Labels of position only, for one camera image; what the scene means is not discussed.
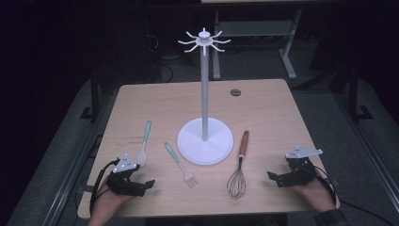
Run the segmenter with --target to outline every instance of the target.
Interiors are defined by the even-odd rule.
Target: black cable
[[[168,83],[168,82],[170,82],[170,81],[172,80],[172,78],[173,78],[173,70],[172,70],[170,67],[168,67],[167,65],[164,65],[164,64],[162,64],[162,63],[161,63],[161,66],[164,67],[164,68],[166,68],[166,69],[168,69],[168,70],[170,71],[170,77],[169,77],[169,79],[168,79],[167,81],[164,81],[164,78],[162,77],[162,74],[159,73],[159,77],[160,77],[161,83]]]
[[[317,168],[318,170],[322,171],[322,172],[326,175],[326,177],[328,178],[328,180],[331,182],[331,186],[332,186],[333,192],[335,193],[334,184],[332,183],[331,179],[329,179],[327,173],[326,173],[324,170],[322,170],[322,169],[320,169],[320,168],[318,168],[318,167],[316,167],[316,166],[314,166],[314,167]],[[371,216],[373,216],[373,217],[375,217],[375,218],[378,218],[378,219],[380,219],[381,221],[383,221],[384,223],[386,223],[386,224],[388,224],[388,225],[390,225],[390,226],[393,226],[392,223],[390,223],[388,220],[386,220],[385,218],[381,217],[380,215],[375,214],[375,213],[373,213],[373,212],[371,212],[371,211],[368,211],[368,210],[366,210],[366,209],[364,209],[364,208],[361,208],[361,207],[359,207],[359,206],[357,206],[357,205],[355,205],[355,204],[349,203],[349,202],[344,201],[344,200],[341,200],[341,199],[340,199],[340,203],[349,205],[349,206],[351,206],[351,207],[353,207],[353,208],[355,208],[355,209],[358,209],[358,210],[360,210],[360,211],[363,211],[364,213],[369,214],[369,215],[371,215]]]
[[[100,182],[103,179],[103,176],[104,176],[104,173],[105,173],[106,169],[109,166],[111,166],[111,165],[117,166],[119,161],[120,161],[119,159],[117,159],[115,161],[111,161],[108,164],[106,164],[106,166],[103,169],[100,170],[99,176],[97,177],[96,183],[94,184],[93,191],[91,192],[90,209],[89,209],[90,210],[90,214],[93,211],[94,203],[97,201],[97,198],[98,198],[97,197],[97,190],[98,190],[98,188],[100,186]]]

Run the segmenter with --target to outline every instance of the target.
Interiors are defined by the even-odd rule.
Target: table
[[[232,96],[240,89],[240,96]],[[156,180],[144,197],[127,202],[117,213],[120,217],[177,217],[250,213],[284,213],[311,208],[293,191],[278,188],[267,177],[289,171],[284,155],[295,145],[313,146],[295,100],[284,80],[214,81],[209,83],[209,117],[225,122],[234,143],[231,154],[212,166],[186,161],[177,149],[180,129],[200,118],[200,83],[127,85],[120,88],[104,132],[88,185],[93,186],[99,171],[125,153],[136,156],[141,148],[144,127],[152,121],[145,167],[133,174],[140,183]],[[247,155],[242,170],[247,192],[233,200],[226,183],[238,166],[238,149],[245,130],[249,130]],[[183,174],[164,147],[167,141],[199,184],[189,188]],[[315,166],[324,168],[320,157]],[[89,218],[90,193],[85,192],[78,216]]]

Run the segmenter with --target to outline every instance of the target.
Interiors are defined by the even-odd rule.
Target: floor
[[[293,88],[321,73],[309,70],[317,40],[296,40],[290,59],[298,78],[288,79],[278,51],[283,43],[265,39],[226,46],[228,51],[220,54],[221,80],[281,78]],[[198,53],[172,56],[175,58],[163,60],[162,79],[158,77],[156,83],[200,80]],[[315,146],[325,151],[321,158],[338,197],[399,225],[395,186],[399,180],[399,127],[362,80],[358,104],[365,105],[374,118],[353,122],[346,110],[347,89],[332,93],[328,89],[332,78],[309,89],[292,89],[292,94]],[[91,104],[90,82],[80,89],[8,225],[87,225],[76,211],[117,96],[117,89],[101,93],[99,118],[90,122],[80,119]],[[342,203],[341,208],[351,225],[386,225],[348,204]],[[313,225],[314,214],[288,213],[288,225]],[[108,225],[141,226],[144,222],[144,218],[113,218]]]

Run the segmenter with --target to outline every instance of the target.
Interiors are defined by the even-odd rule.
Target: dark background
[[[198,30],[212,22],[201,17],[209,12],[155,11],[147,17],[144,12],[115,16],[79,9],[92,5],[70,0],[0,2],[1,225],[7,223],[74,96],[93,71],[103,91],[126,83],[150,83],[156,76],[151,65],[157,56],[144,47],[151,45],[145,34],[156,34],[161,44],[173,46],[187,27]],[[387,1],[329,8],[332,13],[309,8],[297,37],[319,38],[314,69],[327,70],[345,61],[375,88],[399,121],[397,9]],[[132,60],[137,64],[124,63]],[[118,73],[110,77],[109,72]]]

